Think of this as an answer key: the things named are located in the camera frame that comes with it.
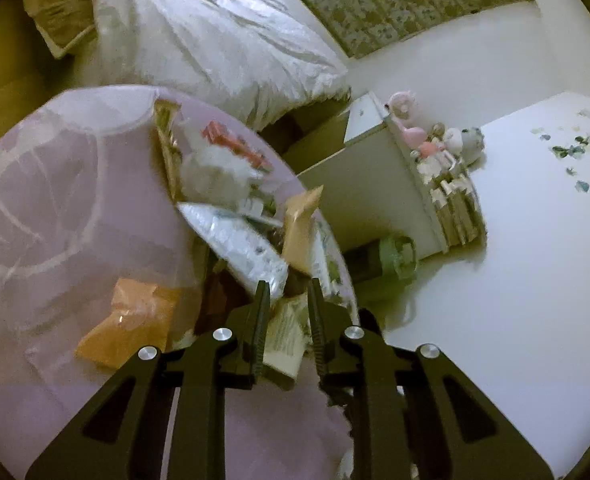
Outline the orange paper wrapper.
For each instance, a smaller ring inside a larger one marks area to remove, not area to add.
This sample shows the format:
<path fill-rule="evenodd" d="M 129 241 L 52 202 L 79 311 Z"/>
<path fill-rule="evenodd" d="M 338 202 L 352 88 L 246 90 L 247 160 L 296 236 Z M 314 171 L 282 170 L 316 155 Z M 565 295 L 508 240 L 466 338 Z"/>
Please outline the orange paper wrapper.
<path fill-rule="evenodd" d="M 81 338 L 74 354 L 118 370 L 143 347 L 164 350 L 181 294 L 181 289 L 120 278 L 109 316 Z"/>

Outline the gold foil sachet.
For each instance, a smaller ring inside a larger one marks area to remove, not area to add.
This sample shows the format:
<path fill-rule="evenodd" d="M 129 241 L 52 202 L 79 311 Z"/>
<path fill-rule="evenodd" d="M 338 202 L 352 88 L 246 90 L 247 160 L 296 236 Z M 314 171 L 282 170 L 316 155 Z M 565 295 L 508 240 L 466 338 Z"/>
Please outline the gold foil sachet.
<path fill-rule="evenodd" d="M 154 103 L 155 128 L 159 144 L 161 144 L 169 196 L 173 203 L 182 200 L 180 177 L 182 153 L 173 134 L 173 123 L 179 110 L 180 105 L 173 101 L 157 99 Z"/>

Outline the red snack box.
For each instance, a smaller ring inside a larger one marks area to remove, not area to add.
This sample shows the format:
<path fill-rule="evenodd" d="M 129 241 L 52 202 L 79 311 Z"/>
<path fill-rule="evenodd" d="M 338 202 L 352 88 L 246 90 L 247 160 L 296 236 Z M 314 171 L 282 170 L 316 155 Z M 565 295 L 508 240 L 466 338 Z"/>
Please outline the red snack box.
<path fill-rule="evenodd" d="M 255 169 L 263 172 L 272 171 L 272 165 L 263 152 L 252 148 L 244 138 L 233 134 L 221 122 L 210 122 L 202 131 L 202 136 L 210 144 L 227 148 L 234 155 L 246 159 Z"/>

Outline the green lidded trash bin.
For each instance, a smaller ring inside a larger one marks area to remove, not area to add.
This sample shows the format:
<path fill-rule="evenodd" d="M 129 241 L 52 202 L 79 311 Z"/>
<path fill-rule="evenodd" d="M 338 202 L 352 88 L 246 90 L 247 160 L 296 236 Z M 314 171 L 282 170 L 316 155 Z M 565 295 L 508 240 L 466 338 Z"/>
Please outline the green lidded trash bin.
<path fill-rule="evenodd" d="M 413 278 L 417 272 L 417 249 L 406 235 L 388 235 L 347 250 L 343 257 L 355 284 L 378 278 Z"/>

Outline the stack of books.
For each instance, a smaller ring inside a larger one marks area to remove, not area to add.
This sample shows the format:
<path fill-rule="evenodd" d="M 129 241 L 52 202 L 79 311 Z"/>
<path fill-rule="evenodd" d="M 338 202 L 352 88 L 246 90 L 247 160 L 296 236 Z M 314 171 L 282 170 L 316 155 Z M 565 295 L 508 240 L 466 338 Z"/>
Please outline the stack of books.
<path fill-rule="evenodd" d="M 463 163 L 436 154 L 420 160 L 417 171 L 429 192 L 447 246 L 485 243 L 487 230 L 478 193 Z"/>

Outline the silver foil bag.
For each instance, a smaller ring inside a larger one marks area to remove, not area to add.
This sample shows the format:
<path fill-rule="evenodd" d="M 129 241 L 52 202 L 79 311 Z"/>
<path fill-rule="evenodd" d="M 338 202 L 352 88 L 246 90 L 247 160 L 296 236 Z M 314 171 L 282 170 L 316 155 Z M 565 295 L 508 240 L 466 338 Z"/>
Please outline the silver foil bag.
<path fill-rule="evenodd" d="M 258 284 L 266 282 L 271 306 L 282 298 L 289 266 L 243 217 L 207 204 L 177 203 L 177 208 L 247 292 L 254 295 Z"/>

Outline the white bedside cabinet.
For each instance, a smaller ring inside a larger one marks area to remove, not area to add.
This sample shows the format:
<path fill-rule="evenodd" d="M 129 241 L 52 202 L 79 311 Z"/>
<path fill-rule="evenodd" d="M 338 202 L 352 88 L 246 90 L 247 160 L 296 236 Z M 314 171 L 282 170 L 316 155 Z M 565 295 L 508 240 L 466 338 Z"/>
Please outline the white bedside cabinet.
<path fill-rule="evenodd" d="M 426 258 L 452 248 L 417 171 L 420 160 L 436 154 L 464 165 L 439 145 L 410 150 L 384 104 L 368 92 L 296 142 L 284 159 L 306 188 L 323 187 L 320 209 L 343 250 L 403 234 Z"/>

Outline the tan paper bag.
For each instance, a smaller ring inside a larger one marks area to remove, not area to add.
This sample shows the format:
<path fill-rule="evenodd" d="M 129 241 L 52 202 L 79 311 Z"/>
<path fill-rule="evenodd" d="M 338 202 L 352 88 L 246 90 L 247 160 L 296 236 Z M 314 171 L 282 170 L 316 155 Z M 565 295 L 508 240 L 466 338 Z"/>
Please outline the tan paper bag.
<path fill-rule="evenodd" d="M 323 187 L 290 197 L 285 202 L 282 258 L 294 270 L 311 275 L 313 214 L 319 207 Z"/>

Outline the grey plush toy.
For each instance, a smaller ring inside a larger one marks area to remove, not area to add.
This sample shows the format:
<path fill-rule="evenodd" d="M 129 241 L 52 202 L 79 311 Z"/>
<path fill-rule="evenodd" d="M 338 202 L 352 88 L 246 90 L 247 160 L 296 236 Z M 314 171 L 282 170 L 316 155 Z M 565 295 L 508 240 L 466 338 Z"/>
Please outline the grey plush toy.
<path fill-rule="evenodd" d="M 446 150 L 461 159 L 466 166 L 477 162 L 485 148 L 484 134 L 478 127 L 449 128 L 444 133 L 443 143 Z"/>

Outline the white crumpled tissue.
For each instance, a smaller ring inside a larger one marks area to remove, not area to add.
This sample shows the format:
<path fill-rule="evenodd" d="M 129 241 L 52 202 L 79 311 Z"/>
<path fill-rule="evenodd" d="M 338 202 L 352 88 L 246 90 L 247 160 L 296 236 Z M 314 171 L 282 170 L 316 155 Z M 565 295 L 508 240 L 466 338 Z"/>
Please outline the white crumpled tissue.
<path fill-rule="evenodd" d="M 188 202 L 237 210 L 263 173 L 227 148 L 209 145 L 184 157 L 180 179 Z"/>

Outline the pink plush toy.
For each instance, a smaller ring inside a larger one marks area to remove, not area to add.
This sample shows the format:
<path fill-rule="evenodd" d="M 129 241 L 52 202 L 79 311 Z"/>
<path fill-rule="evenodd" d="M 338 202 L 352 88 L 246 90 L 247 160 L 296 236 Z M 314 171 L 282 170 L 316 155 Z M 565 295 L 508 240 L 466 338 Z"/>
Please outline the pink plush toy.
<path fill-rule="evenodd" d="M 410 150 L 415 150 L 426 141 L 426 131 L 417 125 L 417 100 L 412 92 L 393 93 L 385 108 Z"/>

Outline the white bed duvet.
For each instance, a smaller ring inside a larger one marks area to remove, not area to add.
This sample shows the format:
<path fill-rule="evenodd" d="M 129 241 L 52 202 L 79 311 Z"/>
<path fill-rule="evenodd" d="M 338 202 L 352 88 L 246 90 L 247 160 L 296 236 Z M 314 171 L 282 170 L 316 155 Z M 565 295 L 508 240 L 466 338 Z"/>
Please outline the white bed duvet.
<path fill-rule="evenodd" d="M 347 68 L 279 0 L 91 0 L 95 35 L 74 58 L 82 87 L 182 91 L 263 130 L 350 94 Z"/>

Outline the wooden bed frame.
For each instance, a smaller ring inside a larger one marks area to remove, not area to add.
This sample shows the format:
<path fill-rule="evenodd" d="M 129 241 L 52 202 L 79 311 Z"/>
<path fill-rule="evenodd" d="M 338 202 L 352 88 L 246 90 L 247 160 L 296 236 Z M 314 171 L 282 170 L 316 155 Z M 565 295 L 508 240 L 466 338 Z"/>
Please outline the wooden bed frame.
<path fill-rule="evenodd" d="M 22 0 L 53 58 L 71 53 L 94 33 L 92 0 Z"/>

